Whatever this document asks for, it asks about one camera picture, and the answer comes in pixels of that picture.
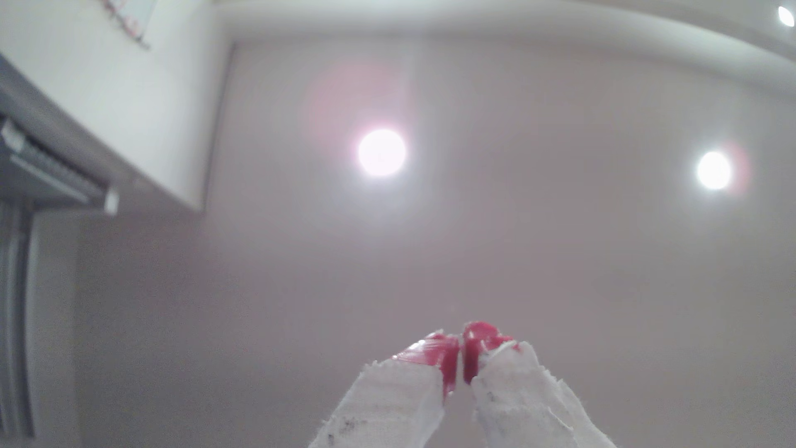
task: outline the recessed ceiling light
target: recessed ceiling light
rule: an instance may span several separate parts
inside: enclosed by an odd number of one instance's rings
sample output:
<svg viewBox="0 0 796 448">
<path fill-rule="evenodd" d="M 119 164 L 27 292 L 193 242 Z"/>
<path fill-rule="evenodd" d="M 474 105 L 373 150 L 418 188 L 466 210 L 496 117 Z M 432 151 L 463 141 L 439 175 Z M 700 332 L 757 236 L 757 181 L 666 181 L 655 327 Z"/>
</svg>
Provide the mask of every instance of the recessed ceiling light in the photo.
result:
<svg viewBox="0 0 796 448">
<path fill-rule="evenodd" d="M 779 20 L 787 26 L 794 25 L 794 15 L 785 7 L 779 7 Z"/>
<path fill-rule="evenodd" d="M 718 151 L 703 155 L 696 168 L 697 178 L 709 190 L 726 188 L 732 179 L 730 159 Z"/>
<path fill-rule="evenodd" d="M 370 132 L 359 143 L 359 163 L 369 175 L 386 176 L 398 172 L 406 160 L 406 145 L 388 129 Z"/>
</svg>

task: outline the white wall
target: white wall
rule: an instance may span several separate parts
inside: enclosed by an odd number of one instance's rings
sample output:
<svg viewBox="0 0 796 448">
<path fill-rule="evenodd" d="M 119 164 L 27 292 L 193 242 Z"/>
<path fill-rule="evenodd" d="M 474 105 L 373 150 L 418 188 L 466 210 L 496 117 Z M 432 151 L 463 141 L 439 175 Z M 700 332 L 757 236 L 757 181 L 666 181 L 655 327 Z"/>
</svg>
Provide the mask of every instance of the white wall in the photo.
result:
<svg viewBox="0 0 796 448">
<path fill-rule="evenodd" d="M 209 0 L 157 3 L 147 51 L 100 0 L 0 2 L 0 53 L 80 124 L 193 210 L 230 42 Z"/>
<path fill-rule="evenodd" d="M 25 448 L 80 448 L 75 382 L 75 287 L 80 222 L 38 214 L 25 304 L 28 381 L 36 438 Z"/>
<path fill-rule="evenodd" d="M 84 229 L 86 448 L 302 448 L 364 363 L 473 319 L 620 446 L 796 446 L 793 101 L 478 39 L 244 45 L 224 101 L 201 220 Z M 356 136 L 393 113 L 406 169 L 368 179 Z M 733 142 L 748 188 L 704 191 Z M 446 446 L 484 446 L 462 384 Z"/>
</svg>

